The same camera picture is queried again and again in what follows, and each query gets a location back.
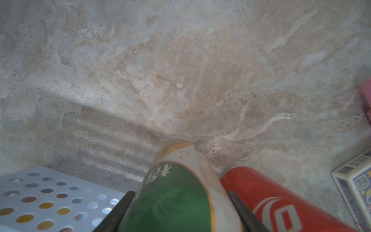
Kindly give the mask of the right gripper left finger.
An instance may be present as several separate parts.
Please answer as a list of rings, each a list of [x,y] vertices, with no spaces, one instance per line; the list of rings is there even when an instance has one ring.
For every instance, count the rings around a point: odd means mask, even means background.
[[[128,210],[128,207],[135,196],[134,191],[129,191],[118,202],[113,210],[104,218],[93,232],[117,232],[120,222]]]

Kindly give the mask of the green white beer can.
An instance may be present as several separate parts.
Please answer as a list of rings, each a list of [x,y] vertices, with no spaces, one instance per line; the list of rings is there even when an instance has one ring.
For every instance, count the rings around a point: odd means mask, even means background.
[[[190,143],[155,158],[120,232],[241,232],[240,217],[207,157]]]

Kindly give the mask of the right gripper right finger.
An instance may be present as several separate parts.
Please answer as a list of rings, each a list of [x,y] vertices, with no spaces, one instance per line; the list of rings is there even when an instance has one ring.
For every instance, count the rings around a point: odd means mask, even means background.
[[[227,194],[240,216],[244,232],[269,232],[269,230],[235,192],[228,190]]]

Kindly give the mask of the red cola can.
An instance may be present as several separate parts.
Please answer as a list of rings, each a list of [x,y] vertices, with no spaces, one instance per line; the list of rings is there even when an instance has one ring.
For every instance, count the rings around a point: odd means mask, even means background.
[[[353,228],[250,167],[221,179],[270,232],[352,232]]]

